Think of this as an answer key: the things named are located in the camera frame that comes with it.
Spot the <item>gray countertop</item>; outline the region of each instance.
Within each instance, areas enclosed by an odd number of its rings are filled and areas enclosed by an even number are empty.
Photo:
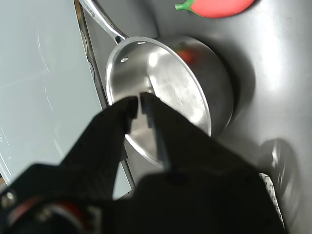
[[[223,19],[178,12],[175,0],[100,2],[129,36],[188,35],[223,59],[236,105],[218,141],[270,175],[290,233],[312,233],[312,1],[258,0]],[[115,43],[88,15],[86,21],[104,79]],[[138,156],[126,149],[131,169]]]

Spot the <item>light gray surface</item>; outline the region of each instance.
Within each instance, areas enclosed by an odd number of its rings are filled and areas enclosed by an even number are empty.
[[[274,185],[284,223],[291,234],[312,233],[312,1],[258,0],[224,19],[177,12],[175,0],[100,2],[129,36],[188,35],[223,58],[236,108],[219,142],[269,171],[273,183],[285,178],[281,188]],[[104,78],[115,44],[90,18],[87,23]]]
[[[0,173],[58,164],[101,104],[73,1],[0,2]],[[130,191],[119,164],[114,198]]]

